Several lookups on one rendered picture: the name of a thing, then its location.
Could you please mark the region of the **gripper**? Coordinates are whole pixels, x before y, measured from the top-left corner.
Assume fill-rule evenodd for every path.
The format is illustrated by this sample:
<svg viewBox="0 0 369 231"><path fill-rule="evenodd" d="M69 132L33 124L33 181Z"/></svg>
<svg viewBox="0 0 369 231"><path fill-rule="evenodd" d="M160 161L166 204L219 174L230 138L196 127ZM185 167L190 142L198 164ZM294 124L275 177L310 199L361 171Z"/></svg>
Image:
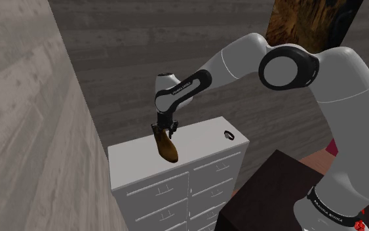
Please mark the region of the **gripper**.
<svg viewBox="0 0 369 231"><path fill-rule="evenodd" d="M151 124L151 128L155 136L159 134L159 128L168 129L168 137L171 139L178 128L178 120L173 120L172 114L158 112L157 124Z"/></svg>

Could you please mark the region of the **brown boot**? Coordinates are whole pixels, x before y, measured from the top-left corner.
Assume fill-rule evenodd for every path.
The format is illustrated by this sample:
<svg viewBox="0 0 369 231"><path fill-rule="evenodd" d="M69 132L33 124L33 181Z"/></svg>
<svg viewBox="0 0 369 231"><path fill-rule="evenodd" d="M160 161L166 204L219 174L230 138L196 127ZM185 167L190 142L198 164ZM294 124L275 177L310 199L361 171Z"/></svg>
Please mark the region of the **brown boot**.
<svg viewBox="0 0 369 231"><path fill-rule="evenodd" d="M171 140L167 137L165 130L159 130L158 135L154 135L159 155L168 162L178 161L178 152Z"/></svg>

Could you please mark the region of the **white chest of drawers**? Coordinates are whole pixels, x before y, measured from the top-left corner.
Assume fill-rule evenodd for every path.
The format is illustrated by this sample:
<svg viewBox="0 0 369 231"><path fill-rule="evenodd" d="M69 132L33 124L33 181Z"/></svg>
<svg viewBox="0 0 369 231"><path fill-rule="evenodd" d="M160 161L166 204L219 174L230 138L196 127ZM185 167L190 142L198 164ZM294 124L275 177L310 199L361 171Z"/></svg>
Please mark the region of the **white chest of drawers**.
<svg viewBox="0 0 369 231"><path fill-rule="evenodd" d="M178 162L152 135L108 148L111 193L128 231L214 231L230 200L248 139L224 117L177 129Z"/></svg>

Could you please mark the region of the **brown wall picture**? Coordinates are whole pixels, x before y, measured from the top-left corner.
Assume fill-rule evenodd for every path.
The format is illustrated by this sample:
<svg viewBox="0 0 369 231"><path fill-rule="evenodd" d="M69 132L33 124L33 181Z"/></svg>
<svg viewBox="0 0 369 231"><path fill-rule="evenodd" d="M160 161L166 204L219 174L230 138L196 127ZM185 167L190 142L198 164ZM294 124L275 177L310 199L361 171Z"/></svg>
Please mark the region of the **brown wall picture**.
<svg viewBox="0 0 369 231"><path fill-rule="evenodd" d="M364 0L275 0L265 38L310 53L339 47Z"/></svg>

